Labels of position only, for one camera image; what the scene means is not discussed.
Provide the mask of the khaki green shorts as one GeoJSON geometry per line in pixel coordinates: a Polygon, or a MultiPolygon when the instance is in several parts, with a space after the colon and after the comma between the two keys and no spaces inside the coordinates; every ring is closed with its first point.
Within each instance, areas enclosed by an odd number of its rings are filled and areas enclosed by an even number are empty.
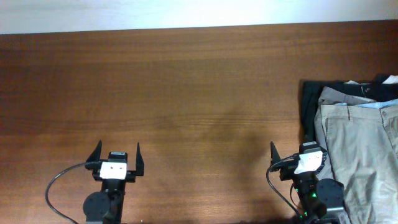
{"type": "Polygon", "coordinates": [[[341,223],[397,223],[397,100],[323,100],[315,117],[335,180],[344,185],[341,223]]]}

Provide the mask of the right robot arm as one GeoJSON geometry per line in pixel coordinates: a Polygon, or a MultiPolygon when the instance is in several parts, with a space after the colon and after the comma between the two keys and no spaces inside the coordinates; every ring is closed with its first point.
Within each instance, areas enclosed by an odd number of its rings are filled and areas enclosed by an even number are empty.
{"type": "Polygon", "coordinates": [[[306,142],[300,145],[298,153],[283,159],[273,142],[270,150],[266,179],[271,189],[295,212],[294,223],[339,223],[339,215],[344,211],[344,185],[334,179],[317,177],[325,166],[326,149],[316,142],[306,142]],[[292,181],[290,191],[297,193],[301,211],[273,186],[271,172],[278,172],[281,181],[292,181]]]}

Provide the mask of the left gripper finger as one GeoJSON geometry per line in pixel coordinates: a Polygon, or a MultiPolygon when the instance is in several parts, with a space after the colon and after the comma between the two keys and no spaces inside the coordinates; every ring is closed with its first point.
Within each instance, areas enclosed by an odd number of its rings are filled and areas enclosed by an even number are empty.
{"type": "Polygon", "coordinates": [[[95,147],[94,151],[89,155],[86,160],[85,168],[88,170],[96,170],[99,169],[101,162],[101,148],[102,148],[102,141],[99,140],[97,146],[95,147]]]}
{"type": "Polygon", "coordinates": [[[137,143],[137,148],[136,148],[136,169],[131,171],[130,174],[135,177],[137,177],[137,176],[140,177],[140,176],[144,175],[144,160],[142,158],[139,143],[137,143]]]}

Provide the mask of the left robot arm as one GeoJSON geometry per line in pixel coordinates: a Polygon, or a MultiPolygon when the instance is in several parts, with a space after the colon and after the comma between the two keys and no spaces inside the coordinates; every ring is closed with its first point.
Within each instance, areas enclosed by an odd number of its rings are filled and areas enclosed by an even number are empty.
{"type": "Polygon", "coordinates": [[[140,145],[136,147],[136,168],[127,168],[128,153],[111,151],[107,159],[101,159],[102,142],[87,158],[85,168],[92,171],[95,181],[101,182],[101,190],[87,196],[83,203],[86,223],[121,223],[126,184],[134,183],[144,175],[144,160],[140,145]]]}

